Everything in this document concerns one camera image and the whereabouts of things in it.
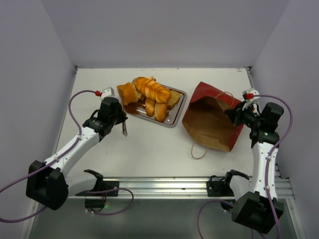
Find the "metal tongs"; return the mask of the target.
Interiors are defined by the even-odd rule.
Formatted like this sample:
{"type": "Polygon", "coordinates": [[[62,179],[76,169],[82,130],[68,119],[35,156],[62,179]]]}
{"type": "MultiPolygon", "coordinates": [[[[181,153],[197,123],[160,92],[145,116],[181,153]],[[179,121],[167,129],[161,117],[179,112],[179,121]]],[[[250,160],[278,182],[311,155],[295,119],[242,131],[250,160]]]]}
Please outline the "metal tongs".
{"type": "Polygon", "coordinates": [[[128,136],[126,120],[124,120],[124,122],[122,123],[122,135],[124,135],[125,137],[128,136]]]}

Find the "orange bread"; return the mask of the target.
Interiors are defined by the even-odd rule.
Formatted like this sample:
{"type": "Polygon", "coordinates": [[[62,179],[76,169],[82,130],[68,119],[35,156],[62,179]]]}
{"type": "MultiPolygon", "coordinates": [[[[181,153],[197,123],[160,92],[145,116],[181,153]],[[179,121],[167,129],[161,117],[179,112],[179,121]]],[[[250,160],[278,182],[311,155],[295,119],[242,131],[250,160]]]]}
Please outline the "orange bread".
{"type": "Polygon", "coordinates": [[[133,83],[127,82],[124,85],[118,85],[117,91],[124,106],[138,101],[136,88],[133,83]]]}

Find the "red paper bag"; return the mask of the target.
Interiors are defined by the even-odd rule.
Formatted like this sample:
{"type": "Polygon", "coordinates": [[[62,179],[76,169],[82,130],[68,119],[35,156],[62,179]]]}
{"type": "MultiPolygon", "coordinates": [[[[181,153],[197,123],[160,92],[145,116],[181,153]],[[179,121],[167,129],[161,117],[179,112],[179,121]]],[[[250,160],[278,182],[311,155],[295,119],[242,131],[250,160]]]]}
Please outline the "red paper bag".
{"type": "Polygon", "coordinates": [[[243,126],[235,126],[225,114],[241,101],[230,92],[223,92],[205,82],[195,88],[182,124],[193,144],[209,149],[230,152],[243,126]]]}

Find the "long glazed bread loaf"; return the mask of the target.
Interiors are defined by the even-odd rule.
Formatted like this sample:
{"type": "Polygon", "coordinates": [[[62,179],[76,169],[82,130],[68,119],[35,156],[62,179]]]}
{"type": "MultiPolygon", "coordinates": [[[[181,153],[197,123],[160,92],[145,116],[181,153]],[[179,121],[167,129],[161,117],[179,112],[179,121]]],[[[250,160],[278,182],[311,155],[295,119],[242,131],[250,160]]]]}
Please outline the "long glazed bread loaf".
{"type": "Polygon", "coordinates": [[[147,116],[152,117],[154,115],[155,104],[156,104],[155,100],[148,97],[145,98],[145,110],[146,110],[147,116]]]}

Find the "braided golden bread loaf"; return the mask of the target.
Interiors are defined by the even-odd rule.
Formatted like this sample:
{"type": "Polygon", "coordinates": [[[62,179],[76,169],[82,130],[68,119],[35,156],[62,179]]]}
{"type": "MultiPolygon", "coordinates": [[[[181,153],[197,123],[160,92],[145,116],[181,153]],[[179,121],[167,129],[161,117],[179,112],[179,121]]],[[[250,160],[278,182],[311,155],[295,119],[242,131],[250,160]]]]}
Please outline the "braided golden bread loaf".
{"type": "Polygon", "coordinates": [[[156,101],[157,103],[166,104],[171,99],[170,91],[167,91],[164,86],[154,80],[146,77],[137,77],[134,80],[134,85],[144,96],[156,101]]]}

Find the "golden baguette roll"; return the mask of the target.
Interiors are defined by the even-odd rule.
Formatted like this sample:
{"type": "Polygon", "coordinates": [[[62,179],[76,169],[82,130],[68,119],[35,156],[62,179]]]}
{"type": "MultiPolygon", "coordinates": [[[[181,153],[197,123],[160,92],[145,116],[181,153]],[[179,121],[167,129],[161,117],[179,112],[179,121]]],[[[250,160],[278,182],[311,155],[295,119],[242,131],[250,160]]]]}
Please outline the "golden baguette roll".
{"type": "Polygon", "coordinates": [[[156,121],[159,121],[159,122],[164,121],[166,114],[167,114],[167,104],[156,102],[155,112],[154,112],[156,121]]]}

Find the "brown seeded bread slice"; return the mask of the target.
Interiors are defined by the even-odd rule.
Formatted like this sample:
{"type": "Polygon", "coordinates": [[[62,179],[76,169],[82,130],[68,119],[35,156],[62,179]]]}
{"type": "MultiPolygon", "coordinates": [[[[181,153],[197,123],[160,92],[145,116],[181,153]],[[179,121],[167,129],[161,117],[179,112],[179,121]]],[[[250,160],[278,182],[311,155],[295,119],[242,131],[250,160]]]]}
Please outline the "brown seeded bread slice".
{"type": "Polygon", "coordinates": [[[181,94],[177,91],[170,90],[171,98],[168,101],[167,107],[169,110],[172,110],[179,102],[181,94]]]}

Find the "fake sandwich wedge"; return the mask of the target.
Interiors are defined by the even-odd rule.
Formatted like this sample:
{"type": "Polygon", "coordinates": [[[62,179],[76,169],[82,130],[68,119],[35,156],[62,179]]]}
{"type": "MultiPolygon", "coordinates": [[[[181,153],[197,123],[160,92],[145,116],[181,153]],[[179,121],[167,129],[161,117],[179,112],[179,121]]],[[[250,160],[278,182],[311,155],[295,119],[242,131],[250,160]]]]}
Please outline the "fake sandwich wedge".
{"type": "Polygon", "coordinates": [[[145,96],[141,92],[139,92],[138,90],[135,90],[135,92],[136,92],[137,100],[143,101],[145,99],[145,96]]]}

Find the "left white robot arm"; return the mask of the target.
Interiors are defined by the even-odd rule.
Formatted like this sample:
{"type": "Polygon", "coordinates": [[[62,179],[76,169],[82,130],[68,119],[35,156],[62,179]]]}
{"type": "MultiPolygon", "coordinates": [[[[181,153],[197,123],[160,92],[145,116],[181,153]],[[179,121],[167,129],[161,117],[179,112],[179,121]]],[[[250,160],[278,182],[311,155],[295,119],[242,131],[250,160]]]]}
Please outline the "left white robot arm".
{"type": "Polygon", "coordinates": [[[103,175],[86,169],[69,177],[73,166],[107,136],[113,126],[123,124],[127,115],[117,98],[105,97],[100,108],[87,119],[79,133],[55,155],[29,167],[26,196],[52,209],[59,209],[67,198],[89,192],[96,196],[104,189],[103,175]]]}

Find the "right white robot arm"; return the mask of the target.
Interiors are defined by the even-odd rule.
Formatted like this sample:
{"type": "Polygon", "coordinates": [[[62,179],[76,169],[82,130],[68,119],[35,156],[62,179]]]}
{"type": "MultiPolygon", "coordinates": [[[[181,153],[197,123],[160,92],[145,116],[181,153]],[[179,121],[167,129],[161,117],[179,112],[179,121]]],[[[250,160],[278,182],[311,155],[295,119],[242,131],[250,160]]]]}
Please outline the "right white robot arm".
{"type": "Polygon", "coordinates": [[[284,212],[275,189],[275,163],[280,139],[276,128],[284,109],[269,102],[258,114],[253,105],[240,102],[225,113],[235,126],[244,124],[250,128],[254,160],[252,178],[231,170],[222,183],[223,192],[235,197],[232,221],[267,234],[284,212]]]}

